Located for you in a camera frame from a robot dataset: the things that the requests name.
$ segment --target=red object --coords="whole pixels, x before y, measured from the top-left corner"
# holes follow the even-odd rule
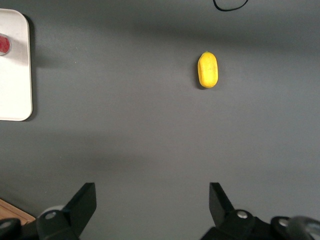
[[[10,41],[8,38],[0,35],[0,53],[6,54],[10,49]]]

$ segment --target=gray table surface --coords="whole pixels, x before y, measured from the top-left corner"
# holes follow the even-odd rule
[[[2,0],[30,23],[33,107],[0,122],[0,197],[37,216],[95,182],[83,240],[198,240],[209,183],[320,219],[320,1]],[[198,84],[217,57],[219,81]]]

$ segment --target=white plate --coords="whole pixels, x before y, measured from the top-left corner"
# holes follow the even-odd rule
[[[0,8],[0,33],[11,50],[0,56],[0,120],[23,121],[32,113],[29,24],[18,11]]]

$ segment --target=black cable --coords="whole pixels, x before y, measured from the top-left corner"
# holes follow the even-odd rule
[[[237,10],[237,9],[242,8],[244,5],[247,4],[248,1],[249,1],[249,0],[246,0],[245,3],[242,4],[241,6],[236,7],[236,8],[231,8],[231,9],[223,9],[223,8],[219,7],[218,4],[217,4],[217,2],[216,2],[216,0],[213,0],[213,4],[214,4],[214,6],[216,7],[216,9],[218,9],[219,11],[222,11],[222,12],[230,12],[230,11],[234,11],[234,10]]]

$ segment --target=lemon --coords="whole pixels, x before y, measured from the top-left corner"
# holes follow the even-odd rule
[[[198,75],[200,84],[210,89],[218,82],[218,63],[215,55],[206,51],[198,61]]]

